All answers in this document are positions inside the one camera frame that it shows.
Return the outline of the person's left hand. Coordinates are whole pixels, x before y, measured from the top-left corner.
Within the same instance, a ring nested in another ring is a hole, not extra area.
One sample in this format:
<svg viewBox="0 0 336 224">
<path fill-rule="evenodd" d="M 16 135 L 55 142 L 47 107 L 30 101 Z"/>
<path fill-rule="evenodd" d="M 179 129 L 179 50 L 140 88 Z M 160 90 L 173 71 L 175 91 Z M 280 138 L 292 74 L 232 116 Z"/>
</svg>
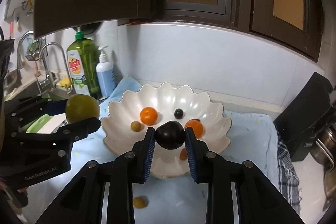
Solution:
<svg viewBox="0 0 336 224">
<path fill-rule="evenodd" d="M 24 188 L 18 189 L 17 187 L 8 186 L 6 182 L 2 179 L 0 179 L 0 185 L 1 185 L 1 189 L 13 188 L 13 190 L 16 190 L 18 193 L 26 192 L 27 189 L 29 188 L 29 187 L 24 187 Z"/>
</svg>

